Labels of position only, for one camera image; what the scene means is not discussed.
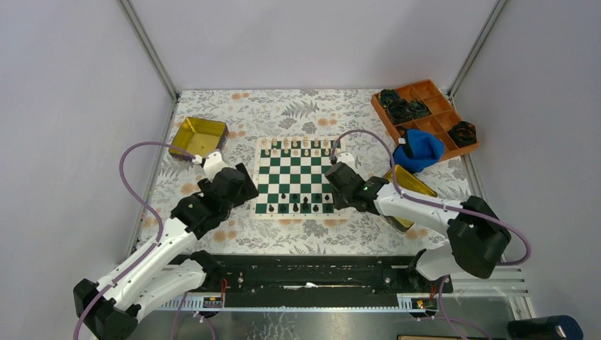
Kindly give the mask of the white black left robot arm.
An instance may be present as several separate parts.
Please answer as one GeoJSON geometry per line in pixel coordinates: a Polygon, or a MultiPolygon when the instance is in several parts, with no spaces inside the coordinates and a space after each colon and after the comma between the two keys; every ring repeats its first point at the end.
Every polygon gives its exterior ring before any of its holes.
{"type": "Polygon", "coordinates": [[[187,291],[210,291],[220,281],[221,266],[207,251],[196,251],[167,273],[162,269],[190,244],[226,221],[233,208],[258,196],[246,166],[209,166],[200,192],[182,198],[171,211],[158,239],[148,240],[119,267],[96,282],[74,287],[78,322],[97,339],[127,339],[138,323],[165,302],[187,291]]]}

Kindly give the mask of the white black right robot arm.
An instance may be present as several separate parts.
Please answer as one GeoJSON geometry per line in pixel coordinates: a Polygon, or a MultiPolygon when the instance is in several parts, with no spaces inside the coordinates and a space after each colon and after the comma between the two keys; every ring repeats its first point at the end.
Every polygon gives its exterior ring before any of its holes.
{"type": "Polygon", "coordinates": [[[337,162],[325,174],[333,190],[336,208],[361,213],[400,217],[445,234],[448,242],[436,249],[419,251],[408,266],[410,288],[423,292],[435,280],[467,273],[489,278],[511,240],[481,198],[446,203],[432,196],[401,191],[393,182],[372,176],[364,180],[353,168],[337,162]]]}

